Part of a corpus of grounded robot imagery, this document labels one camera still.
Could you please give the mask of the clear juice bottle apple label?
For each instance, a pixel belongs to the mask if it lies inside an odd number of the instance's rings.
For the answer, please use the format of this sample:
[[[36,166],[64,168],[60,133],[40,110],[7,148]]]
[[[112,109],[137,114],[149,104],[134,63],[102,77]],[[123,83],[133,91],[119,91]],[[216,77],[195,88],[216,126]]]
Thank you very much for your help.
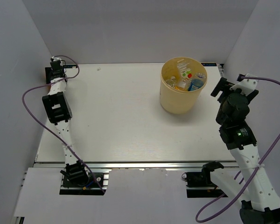
[[[178,78],[182,81],[189,81],[192,78],[192,65],[190,60],[179,59],[177,61]]]

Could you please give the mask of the clear unlabeled plastic bottle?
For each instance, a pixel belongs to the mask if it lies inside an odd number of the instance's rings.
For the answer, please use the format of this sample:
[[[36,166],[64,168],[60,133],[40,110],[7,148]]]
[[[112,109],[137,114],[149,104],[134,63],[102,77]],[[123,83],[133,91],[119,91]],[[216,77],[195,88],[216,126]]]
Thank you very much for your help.
[[[178,79],[175,76],[171,76],[169,79],[167,79],[165,82],[168,86],[171,88],[176,88]]]

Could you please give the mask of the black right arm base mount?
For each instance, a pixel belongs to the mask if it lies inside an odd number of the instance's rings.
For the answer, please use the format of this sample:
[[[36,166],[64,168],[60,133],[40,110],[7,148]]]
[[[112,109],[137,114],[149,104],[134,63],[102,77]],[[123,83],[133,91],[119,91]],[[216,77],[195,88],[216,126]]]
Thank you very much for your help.
[[[216,169],[224,169],[218,161],[212,161],[202,166],[199,172],[185,172],[181,178],[186,182],[187,198],[217,198],[223,191],[210,180],[210,173]]]

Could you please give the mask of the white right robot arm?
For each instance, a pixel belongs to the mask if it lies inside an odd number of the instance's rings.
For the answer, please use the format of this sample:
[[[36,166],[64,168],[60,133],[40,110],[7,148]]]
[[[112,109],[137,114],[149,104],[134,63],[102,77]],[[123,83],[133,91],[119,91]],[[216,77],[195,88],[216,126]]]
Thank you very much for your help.
[[[259,78],[239,75],[233,84],[220,78],[211,95],[221,93],[216,122],[220,125],[222,141],[236,160],[245,180],[244,186],[233,185],[241,208],[240,218],[244,224],[279,224],[280,197],[274,190],[260,158],[256,138],[245,121],[249,103],[257,96]]]

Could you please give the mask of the clear bottle blue square label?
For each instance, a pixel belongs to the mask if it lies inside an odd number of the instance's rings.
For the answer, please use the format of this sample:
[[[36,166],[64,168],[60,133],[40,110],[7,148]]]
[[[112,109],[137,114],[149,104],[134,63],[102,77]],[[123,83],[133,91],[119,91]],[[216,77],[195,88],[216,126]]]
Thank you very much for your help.
[[[204,82],[200,79],[192,79],[191,84],[188,88],[188,91],[195,91],[200,89],[204,85]]]

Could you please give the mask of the small clear bottle orange label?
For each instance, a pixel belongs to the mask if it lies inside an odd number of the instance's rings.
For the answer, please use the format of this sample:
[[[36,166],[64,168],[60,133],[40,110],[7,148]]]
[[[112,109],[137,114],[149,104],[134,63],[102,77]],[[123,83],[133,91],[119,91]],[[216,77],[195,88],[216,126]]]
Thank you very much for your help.
[[[184,91],[187,91],[189,88],[189,82],[188,82],[188,80],[181,80],[177,83],[177,86],[180,86],[180,87],[184,88]]]

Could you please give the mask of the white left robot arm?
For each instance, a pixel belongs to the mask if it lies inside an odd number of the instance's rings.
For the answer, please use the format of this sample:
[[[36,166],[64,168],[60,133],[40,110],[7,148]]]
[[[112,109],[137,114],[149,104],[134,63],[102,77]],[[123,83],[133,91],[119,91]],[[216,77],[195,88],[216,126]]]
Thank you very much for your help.
[[[45,73],[46,83],[50,84],[50,90],[46,96],[42,97],[42,102],[49,122],[55,126],[57,135],[65,141],[63,144],[65,170],[61,173],[72,184],[83,187],[89,182],[89,174],[85,166],[74,155],[70,134],[72,112],[65,96],[66,62],[61,58],[52,57],[50,67],[45,68]]]

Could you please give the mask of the clear bottle blue cap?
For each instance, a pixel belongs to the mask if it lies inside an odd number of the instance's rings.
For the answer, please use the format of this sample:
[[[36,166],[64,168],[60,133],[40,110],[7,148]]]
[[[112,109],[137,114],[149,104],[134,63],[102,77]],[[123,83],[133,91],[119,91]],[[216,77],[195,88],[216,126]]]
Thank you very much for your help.
[[[198,73],[196,73],[196,78],[197,79],[206,79],[207,76],[205,73],[198,72]]]

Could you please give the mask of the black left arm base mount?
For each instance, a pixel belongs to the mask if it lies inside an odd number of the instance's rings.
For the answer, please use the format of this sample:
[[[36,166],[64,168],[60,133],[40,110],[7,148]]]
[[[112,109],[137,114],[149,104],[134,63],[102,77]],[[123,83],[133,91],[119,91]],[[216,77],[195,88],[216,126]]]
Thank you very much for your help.
[[[77,161],[75,164],[66,164],[61,170],[63,175],[59,190],[60,195],[103,196],[104,177],[103,172],[91,173],[85,165]]]

